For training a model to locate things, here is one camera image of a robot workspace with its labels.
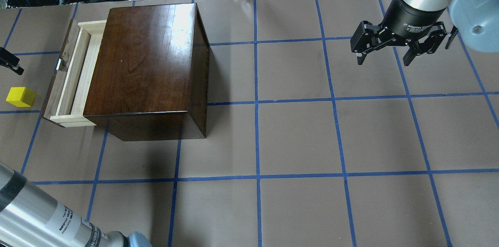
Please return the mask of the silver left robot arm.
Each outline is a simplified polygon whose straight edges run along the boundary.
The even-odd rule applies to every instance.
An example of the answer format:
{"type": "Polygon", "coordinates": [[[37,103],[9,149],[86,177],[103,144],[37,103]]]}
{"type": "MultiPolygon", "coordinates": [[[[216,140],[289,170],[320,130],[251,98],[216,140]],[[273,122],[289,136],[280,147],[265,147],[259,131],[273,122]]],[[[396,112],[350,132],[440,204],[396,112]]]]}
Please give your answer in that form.
{"type": "Polygon", "coordinates": [[[1,120],[1,156],[15,156],[14,168],[1,164],[1,243],[15,247],[150,247],[151,242],[136,231],[103,232],[89,218],[78,215],[21,173],[30,144],[15,146],[16,125],[23,119],[39,126],[39,109],[1,120]]]}

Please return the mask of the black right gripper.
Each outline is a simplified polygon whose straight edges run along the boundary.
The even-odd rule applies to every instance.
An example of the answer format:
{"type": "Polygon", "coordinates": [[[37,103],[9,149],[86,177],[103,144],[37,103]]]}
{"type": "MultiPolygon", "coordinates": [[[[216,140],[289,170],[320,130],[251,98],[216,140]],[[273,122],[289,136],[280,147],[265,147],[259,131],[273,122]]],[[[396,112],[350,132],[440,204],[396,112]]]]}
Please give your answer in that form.
{"type": "Polygon", "coordinates": [[[367,54],[378,51],[386,45],[384,41],[396,38],[405,41],[409,50],[403,57],[404,66],[422,54],[433,54],[447,35],[444,22],[437,22],[444,9],[422,11],[408,5],[404,0],[392,0],[380,26],[363,20],[350,39],[351,51],[357,57],[357,64],[362,65],[367,54]],[[419,39],[428,37],[423,43],[419,39]]]}

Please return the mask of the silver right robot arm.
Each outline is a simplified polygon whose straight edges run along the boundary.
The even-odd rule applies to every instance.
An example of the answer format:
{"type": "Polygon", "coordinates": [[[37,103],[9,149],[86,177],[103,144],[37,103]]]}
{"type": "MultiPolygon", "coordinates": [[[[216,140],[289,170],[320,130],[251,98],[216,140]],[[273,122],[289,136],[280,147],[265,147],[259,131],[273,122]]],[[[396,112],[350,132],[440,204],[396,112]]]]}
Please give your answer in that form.
{"type": "Polygon", "coordinates": [[[460,33],[467,46],[483,53],[497,53],[499,39],[498,0],[392,0],[382,22],[362,21],[351,40],[351,51],[362,65],[367,55],[387,46],[408,46],[405,66],[422,54],[433,54],[447,31],[439,21],[449,11],[454,25],[450,46],[460,33]]]}

